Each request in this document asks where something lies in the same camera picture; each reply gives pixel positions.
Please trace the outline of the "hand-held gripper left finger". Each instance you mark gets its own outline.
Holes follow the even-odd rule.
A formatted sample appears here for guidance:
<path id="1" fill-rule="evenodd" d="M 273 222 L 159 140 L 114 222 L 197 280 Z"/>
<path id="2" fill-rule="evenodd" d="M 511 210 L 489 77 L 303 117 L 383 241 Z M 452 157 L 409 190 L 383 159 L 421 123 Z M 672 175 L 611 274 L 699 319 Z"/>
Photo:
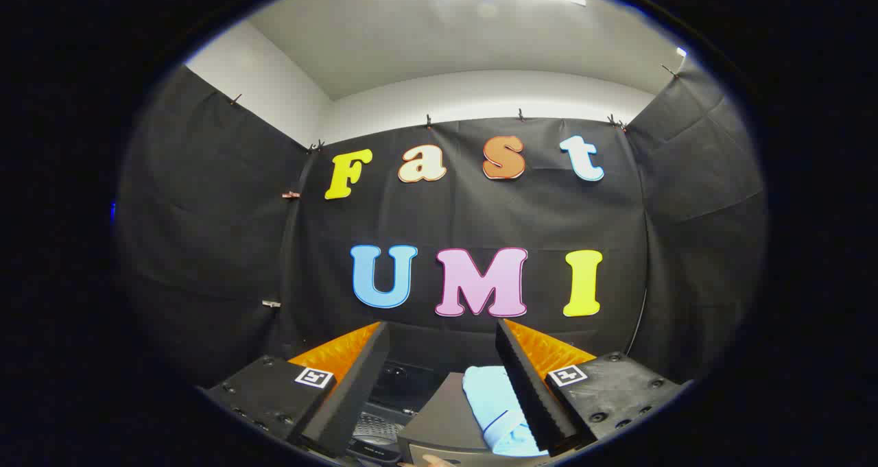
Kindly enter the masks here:
<path id="1" fill-rule="evenodd" d="M 341 457 L 389 349 L 388 324 L 367 324 L 292 359 L 259 357 L 206 397 L 277 442 Z"/>

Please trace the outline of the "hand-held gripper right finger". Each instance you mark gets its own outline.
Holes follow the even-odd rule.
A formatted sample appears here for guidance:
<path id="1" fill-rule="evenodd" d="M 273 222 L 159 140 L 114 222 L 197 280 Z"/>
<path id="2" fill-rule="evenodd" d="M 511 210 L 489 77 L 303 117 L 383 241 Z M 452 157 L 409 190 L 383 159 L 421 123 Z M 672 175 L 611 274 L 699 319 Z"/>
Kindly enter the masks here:
<path id="1" fill-rule="evenodd" d="M 596 357 L 508 318 L 497 323 L 495 345 L 536 444 L 551 457 L 633 429 L 690 386 L 624 352 Z"/>

